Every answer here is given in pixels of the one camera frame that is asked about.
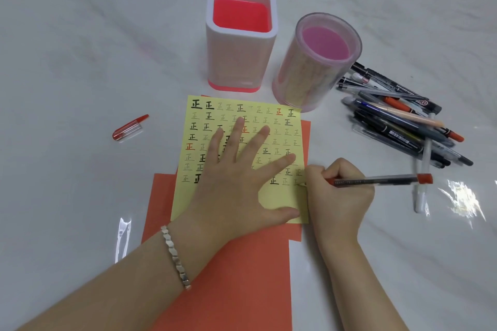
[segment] left hand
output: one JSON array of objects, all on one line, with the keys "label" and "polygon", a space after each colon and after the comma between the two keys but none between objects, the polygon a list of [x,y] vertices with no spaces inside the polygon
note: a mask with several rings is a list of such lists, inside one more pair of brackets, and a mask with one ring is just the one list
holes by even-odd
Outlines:
[{"label": "left hand", "polygon": [[181,216],[190,217],[198,227],[221,244],[259,229],[284,224],[299,216],[291,207],[265,209],[258,200],[260,188],[295,161],[295,155],[280,157],[256,170],[252,162],[269,135],[264,126],[237,157],[245,121],[238,118],[224,153],[218,159],[223,130],[219,128],[209,144],[204,171],[188,208]]}]

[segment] bracelet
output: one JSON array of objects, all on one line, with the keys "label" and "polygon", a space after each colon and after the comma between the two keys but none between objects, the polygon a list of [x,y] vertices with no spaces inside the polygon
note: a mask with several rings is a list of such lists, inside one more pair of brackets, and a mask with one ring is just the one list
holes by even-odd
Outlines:
[{"label": "bracelet", "polygon": [[166,226],[160,227],[160,230],[162,230],[162,234],[165,239],[165,244],[169,247],[169,252],[171,253],[172,260],[174,261],[174,264],[176,265],[176,269],[179,272],[179,277],[181,278],[181,281],[183,282],[183,285],[186,290],[189,290],[191,288],[190,285],[190,280],[188,280],[188,276],[186,276],[185,269],[183,265],[181,264],[181,260],[179,260],[178,257],[178,252],[174,248],[174,243],[171,240],[171,236],[169,235],[169,230],[167,230]]}]

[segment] yellow paper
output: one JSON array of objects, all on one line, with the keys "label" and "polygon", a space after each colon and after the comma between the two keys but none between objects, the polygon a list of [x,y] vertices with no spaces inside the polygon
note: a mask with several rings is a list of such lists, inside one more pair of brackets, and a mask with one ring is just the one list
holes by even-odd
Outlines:
[{"label": "yellow paper", "polygon": [[186,209],[196,184],[201,180],[212,135],[218,127],[224,130],[225,136],[219,147],[219,153],[222,154],[226,136],[233,130],[239,116],[245,118],[239,153],[261,127],[268,125],[271,128],[270,135],[253,161],[254,170],[289,153],[297,156],[292,165],[261,188],[260,203],[269,209],[297,208],[300,210],[300,217],[289,222],[307,223],[307,192],[298,185],[305,182],[300,109],[271,103],[200,96],[188,96],[171,220]]}]

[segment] white table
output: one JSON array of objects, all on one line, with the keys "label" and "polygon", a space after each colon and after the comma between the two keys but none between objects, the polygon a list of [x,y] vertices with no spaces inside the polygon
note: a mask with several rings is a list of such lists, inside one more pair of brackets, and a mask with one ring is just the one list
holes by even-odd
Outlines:
[{"label": "white table", "polygon": [[[360,231],[376,274],[411,330],[493,329],[497,0],[277,0],[280,31],[252,95],[208,86],[205,5],[0,0],[0,329],[113,264],[121,218],[132,221],[128,251],[140,244],[153,174],[177,167],[187,95],[274,102],[295,23],[315,11],[357,29],[361,63],[442,105],[440,118],[466,137],[457,150],[475,161],[433,169],[429,218],[413,213],[411,188],[378,189]],[[304,115],[310,163],[344,156],[367,175],[411,172],[410,157],[351,132],[341,96]],[[146,113],[139,136],[110,138]],[[293,327],[339,329],[310,236],[290,242]]]}]

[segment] hand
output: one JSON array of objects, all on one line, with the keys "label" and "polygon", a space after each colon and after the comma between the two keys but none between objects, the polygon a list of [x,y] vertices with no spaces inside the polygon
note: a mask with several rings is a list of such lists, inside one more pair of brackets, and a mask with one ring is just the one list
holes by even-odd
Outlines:
[{"label": "hand", "polygon": [[325,178],[364,178],[346,159],[339,158],[326,170],[306,167],[309,213],[321,252],[329,246],[357,243],[361,221],[373,201],[373,186],[334,187]]},{"label": "hand", "polygon": [[238,118],[221,158],[219,145],[223,130],[212,136],[206,155],[204,171],[192,201],[183,213],[209,232],[221,244],[273,225],[284,224],[299,216],[291,207],[265,209],[259,203],[260,188],[272,177],[295,161],[295,155],[283,156],[259,169],[252,170],[257,151],[269,135],[264,126],[239,154],[239,140],[245,121]]}]

